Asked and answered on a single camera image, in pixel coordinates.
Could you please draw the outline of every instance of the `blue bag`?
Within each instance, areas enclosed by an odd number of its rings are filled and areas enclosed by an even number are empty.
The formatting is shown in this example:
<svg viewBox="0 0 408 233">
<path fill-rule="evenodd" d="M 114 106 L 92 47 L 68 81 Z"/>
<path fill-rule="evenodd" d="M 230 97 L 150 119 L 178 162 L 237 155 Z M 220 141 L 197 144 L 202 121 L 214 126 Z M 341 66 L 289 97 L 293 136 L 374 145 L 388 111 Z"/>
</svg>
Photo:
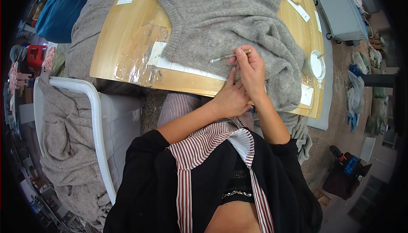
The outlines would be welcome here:
<svg viewBox="0 0 408 233">
<path fill-rule="evenodd" d="M 47 41 L 71 42 L 71 31 L 88 0 L 48 0 L 38 17 L 35 30 Z"/>
</svg>

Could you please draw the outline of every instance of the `striped apron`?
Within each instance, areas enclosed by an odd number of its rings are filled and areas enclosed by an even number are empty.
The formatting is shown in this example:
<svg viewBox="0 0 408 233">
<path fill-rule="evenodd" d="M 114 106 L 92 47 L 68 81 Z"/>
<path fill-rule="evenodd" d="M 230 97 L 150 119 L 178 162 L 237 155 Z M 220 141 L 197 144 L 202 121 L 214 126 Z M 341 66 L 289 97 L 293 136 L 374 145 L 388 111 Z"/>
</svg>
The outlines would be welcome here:
<svg viewBox="0 0 408 233">
<path fill-rule="evenodd" d="M 169 93 L 161 108 L 158 126 L 191 113 L 200 106 L 201 101 L 197 97 L 184 93 Z M 273 233 L 268 201 L 251 167 L 255 154 L 253 136 L 243 127 L 253 131 L 253 116 L 250 112 L 217 120 L 168 148 L 177 162 L 177 215 L 181 232 L 193 232 L 191 170 L 202 164 L 218 145 L 228 140 L 249 168 L 260 229 L 264 233 Z"/>
</svg>

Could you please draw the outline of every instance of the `hand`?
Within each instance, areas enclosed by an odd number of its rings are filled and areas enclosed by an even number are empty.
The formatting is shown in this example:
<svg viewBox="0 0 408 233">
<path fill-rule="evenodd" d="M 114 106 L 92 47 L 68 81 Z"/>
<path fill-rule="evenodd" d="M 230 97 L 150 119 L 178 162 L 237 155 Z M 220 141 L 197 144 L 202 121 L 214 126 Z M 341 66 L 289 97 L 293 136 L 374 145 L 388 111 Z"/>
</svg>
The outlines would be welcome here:
<svg viewBox="0 0 408 233">
<path fill-rule="evenodd" d="M 239 80 L 234 84 L 236 72 L 235 68 L 231 70 L 225 86 L 213 100 L 206 104 L 212 107 L 217 119 L 240 116 L 252 109 L 252 105 L 248 104 L 250 98 L 245 94 L 247 91 L 242 81 Z"/>
<path fill-rule="evenodd" d="M 243 50 L 251 49 L 246 54 Z M 252 45 L 241 45 L 232 51 L 236 56 L 229 59 L 228 63 L 237 61 L 237 69 L 241 70 L 241 80 L 249 97 L 258 98 L 265 94 L 265 62 Z"/>
</svg>

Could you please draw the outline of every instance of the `tabletop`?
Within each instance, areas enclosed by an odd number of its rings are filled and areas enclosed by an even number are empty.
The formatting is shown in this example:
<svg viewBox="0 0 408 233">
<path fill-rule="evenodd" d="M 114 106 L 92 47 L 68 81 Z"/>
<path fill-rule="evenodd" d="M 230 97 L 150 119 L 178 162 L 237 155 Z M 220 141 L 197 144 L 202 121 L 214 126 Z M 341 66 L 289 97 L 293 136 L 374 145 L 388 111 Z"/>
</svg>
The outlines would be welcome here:
<svg viewBox="0 0 408 233">
<path fill-rule="evenodd" d="M 118 1 L 110 9 L 99 35 L 89 73 L 91 77 L 210 97 L 221 90 L 225 84 L 222 80 L 144 64 L 155 41 L 168 41 L 171 34 L 170 19 L 157 0 L 133 0 L 132 3 L 117 4 Z M 323 36 L 317 24 L 314 2 L 302 0 L 300 6 L 310 17 L 307 22 L 287 0 L 281 1 L 278 16 L 305 55 L 313 50 L 323 53 Z M 291 112 L 319 118 L 324 80 L 319 82 L 303 75 L 302 82 L 314 88 L 312 102 L 310 106 L 300 104 Z"/>
</svg>

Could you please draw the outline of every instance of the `black sleeve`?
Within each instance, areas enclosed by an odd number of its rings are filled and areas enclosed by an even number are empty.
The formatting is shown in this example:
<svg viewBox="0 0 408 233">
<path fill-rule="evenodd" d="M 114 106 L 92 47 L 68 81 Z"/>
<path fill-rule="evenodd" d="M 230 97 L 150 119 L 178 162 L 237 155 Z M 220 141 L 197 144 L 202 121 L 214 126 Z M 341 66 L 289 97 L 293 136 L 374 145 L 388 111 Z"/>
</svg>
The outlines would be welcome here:
<svg viewBox="0 0 408 233">
<path fill-rule="evenodd" d="M 135 232 L 155 218 L 154 204 L 157 177 L 154 169 L 156 155 L 169 143 L 157 130 L 132 141 L 126 152 L 123 178 L 115 205 L 106 217 L 104 232 Z"/>
<path fill-rule="evenodd" d="M 287 144 L 271 145 L 271 149 L 281 160 L 295 190 L 299 203 L 300 232 L 319 232 L 323 220 L 322 207 L 306 184 L 300 169 L 296 139 L 290 139 Z"/>
</svg>

